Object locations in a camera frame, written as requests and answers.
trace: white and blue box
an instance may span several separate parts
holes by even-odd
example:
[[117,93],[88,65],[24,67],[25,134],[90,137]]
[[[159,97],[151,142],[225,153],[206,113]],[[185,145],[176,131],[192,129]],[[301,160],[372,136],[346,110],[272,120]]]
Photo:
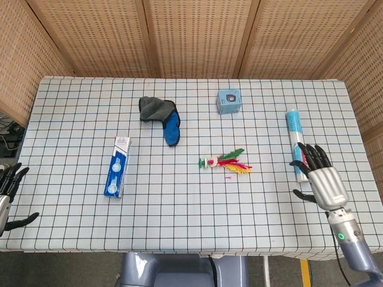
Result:
[[130,138],[117,136],[114,142],[112,159],[109,165],[107,183],[104,195],[110,197],[121,197],[124,190],[126,167],[129,162]]
[[219,90],[217,96],[217,107],[220,115],[238,112],[242,105],[241,91]]

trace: green feather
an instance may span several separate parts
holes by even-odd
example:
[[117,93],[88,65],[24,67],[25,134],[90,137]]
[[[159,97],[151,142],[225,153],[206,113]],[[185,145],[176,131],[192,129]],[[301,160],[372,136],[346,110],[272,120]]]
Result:
[[219,160],[231,160],[232,158],[236,158],[240,154],[242,154],[245,150],[243,148],[236,149],[232,151],[230,154],[222,155]]

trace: table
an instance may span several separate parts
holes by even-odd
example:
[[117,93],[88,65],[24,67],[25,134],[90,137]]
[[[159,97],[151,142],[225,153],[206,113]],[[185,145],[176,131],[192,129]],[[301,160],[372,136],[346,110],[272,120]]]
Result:
[[[239,88],[242,109],[217,113],[218,89]],[[139,121],[138,100],[173,100],[181,139]],[[147,251],[334,258],[325,214],[299,200],[285,111],[298,108],[308,144],[329,152],[372,252],[382,251],[383,207],[347,90],[340,81],[45,77],[19,161],[31,169],[0,250]],[[132,139],[122,199],[103,195],[115,136]],[[248,175],[199,169],[199,157],[244,148]]]

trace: floor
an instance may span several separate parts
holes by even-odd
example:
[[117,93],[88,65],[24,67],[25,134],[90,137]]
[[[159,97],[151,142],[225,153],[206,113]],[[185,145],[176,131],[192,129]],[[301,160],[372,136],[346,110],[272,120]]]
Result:
[[[383,254],[374,255],[383,268]],[[262,259],[249,257],[251,287],[264,287]],[[120,271],[122,254],[73,253],[73,254],[23,254],[0,252],[0,285],[7,287],[113,287],[115,276]],[[352,272],[342,260],[351,283],[367,277]],[[287,257],[270,257],[272,287],[302,286],[300,262]],[[336,261],[312,262],[314,286],[347,286]]]

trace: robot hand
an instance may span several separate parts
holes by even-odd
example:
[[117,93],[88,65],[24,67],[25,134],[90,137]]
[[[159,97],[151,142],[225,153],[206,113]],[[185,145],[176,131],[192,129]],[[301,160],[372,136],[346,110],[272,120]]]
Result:
[[0,237],[4,231],[30,224],[39,215],[38,212],[35,212],[29,215],[26,219],[8,222],[8,214],[14,196],[19,188],[19,183],[29,170],[29,168],[26,167],[16,174],[21,165],[21,163],[17,163],[15,166],[9,167],[4,171],[0,170]]
[[297,166],[308,177],[314,195],[303,194],[299,190],[293,190],[294,194],[302,200],[317,203],[324,210],[336,210],[346,205],[348,194],[338,174],[338,171],[331,165],[324,150],[316,145],[298,143],[303,151],[309,166],[299,160],[290,163]]

